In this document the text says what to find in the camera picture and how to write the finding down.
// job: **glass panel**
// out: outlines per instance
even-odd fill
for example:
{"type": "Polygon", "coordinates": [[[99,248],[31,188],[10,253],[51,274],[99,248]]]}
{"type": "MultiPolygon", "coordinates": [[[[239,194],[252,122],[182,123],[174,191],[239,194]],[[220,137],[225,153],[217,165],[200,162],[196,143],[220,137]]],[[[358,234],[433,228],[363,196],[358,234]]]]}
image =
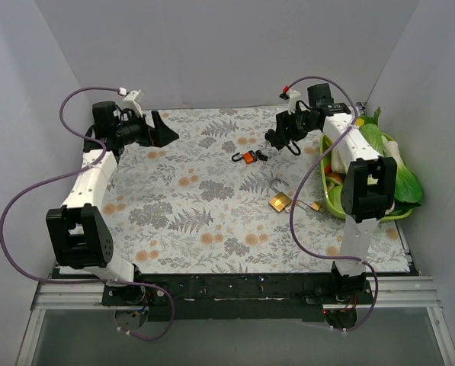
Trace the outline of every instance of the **glass panel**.
{"type": "MultiPolygon", "coordinates": [[[[361,318],[366,310],[359,310],[361,318]]],[[[164,323],[147,323],[152,335],[164,323]]],[[[182,320],[164,339],[144,342],[114,325],[109,310],[48,310],[35,365],[443,364],[426,309],[375,309],[343,336],[295,319],[182,320]]]]}

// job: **green leafy vegetable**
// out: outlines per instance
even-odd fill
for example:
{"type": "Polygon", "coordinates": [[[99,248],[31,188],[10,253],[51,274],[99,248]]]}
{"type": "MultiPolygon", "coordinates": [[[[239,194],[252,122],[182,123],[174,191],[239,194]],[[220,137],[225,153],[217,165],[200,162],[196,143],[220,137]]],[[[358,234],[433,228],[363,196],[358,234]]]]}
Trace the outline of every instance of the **green leafy vegetable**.
{"type": "Polygon", "coordinates": [[[337,149],[332,150],[332,155],[331,155],[331,168],[332,171],[335,173],[345,173],[346,168],[344,167],[344,163],[342,162],[341,159],[341,154],[337,149]]]}
{"type": "Polygon", "coordinates": [[[367,143],[369,143],[381,156],[384,156],[383,135],[380,128],[376,124],[364,124],[359,127],[359,131],[361,131],[367,143]]]}
{"type": "Polygon", "coordinates": [[[381,114],[381,108],[378,107],[378,109],[376,110],[376,112],[374,112],[372,117],[370,117],[370,116],[360,116],[360,117],[364,120],[365,125],[367,125],[367,124],[378,125],[378,119],[380,118],[380,114],[381,114]]]}
{"type": "Polygon", "coordinates": [[[388,141],[384,144],[387,156],[391,156],[396,161],[396,184],[395,199],[400,202],[420,203],[423,195],[423,189],[415,174],[409,171],[405,166],[400,155],[398,143],[388,141]]]}

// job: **bok choy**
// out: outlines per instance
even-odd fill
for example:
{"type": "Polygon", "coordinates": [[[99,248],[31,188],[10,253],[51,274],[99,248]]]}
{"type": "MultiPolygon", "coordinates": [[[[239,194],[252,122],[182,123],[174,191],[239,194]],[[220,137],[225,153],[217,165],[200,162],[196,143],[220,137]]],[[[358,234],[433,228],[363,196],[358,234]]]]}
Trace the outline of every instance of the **bok choy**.
{"type": "Polygon", "coordinates": [[[383,140],[380,128],[376,124],[364,124],[359,127],[359,131],[366,139],[367,143],[371,145],[381,156],[383,153],[383,140]]]}
{"type": "Polygon", "coordinates": [[[410,204],[420,203],[423,190],[418,178],[405,166],[396,141],[386,141],[384,144],[386,156],[396,161],[395,199],[410,204]]]}

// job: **cable connector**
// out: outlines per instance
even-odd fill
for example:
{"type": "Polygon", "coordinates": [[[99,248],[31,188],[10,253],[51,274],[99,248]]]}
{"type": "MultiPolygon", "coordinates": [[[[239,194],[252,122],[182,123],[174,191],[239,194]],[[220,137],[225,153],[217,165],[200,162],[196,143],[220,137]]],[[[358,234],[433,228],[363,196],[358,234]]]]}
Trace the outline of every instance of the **cable connector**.
{"type": "Polygon", "coordinates": [[[130,108],[136,113],[137,117],[141,117],[143,115],[143,110],[139,103],[143,96],[144,93],[140,90],[130,91],[122,100],[123,108],[130,108]]]}
{"type": "Polygon", "coordinates": [[[287,94],[289,90],[290,90],[290,88],[288,86],[285,86],[283,88],[283,93],[280,94],[280,98],[283,99],[284,101],[287,101],[288,99],[290,99],[290,97],[287,94]]]}

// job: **orange padlock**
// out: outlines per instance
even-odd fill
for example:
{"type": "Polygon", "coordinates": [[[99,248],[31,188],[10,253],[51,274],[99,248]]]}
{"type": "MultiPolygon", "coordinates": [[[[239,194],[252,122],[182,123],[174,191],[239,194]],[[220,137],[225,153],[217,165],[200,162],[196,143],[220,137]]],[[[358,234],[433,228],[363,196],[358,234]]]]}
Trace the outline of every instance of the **orange padlock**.
{"type": "Polygon", "coordinates": [[[238,161],[241,161],[244,159],[245,163],[246,164],[251,164],[252,162],[257,162],[258,159],[259,160],[262,160],[262,161],[266,161],[268,160],[268,157],[266,155],[263,155],[263,153],[261,152],[261,150],[258,150],[256,152],[252,151],[252,150],[249,150],[246,154],[244,154],[243,156],[241,156],[240,158],[238,158],[238,156],[241,155],[239,152],[234,154],[232,156],[232,161],[233,162],[238,162],[238,161]]]}

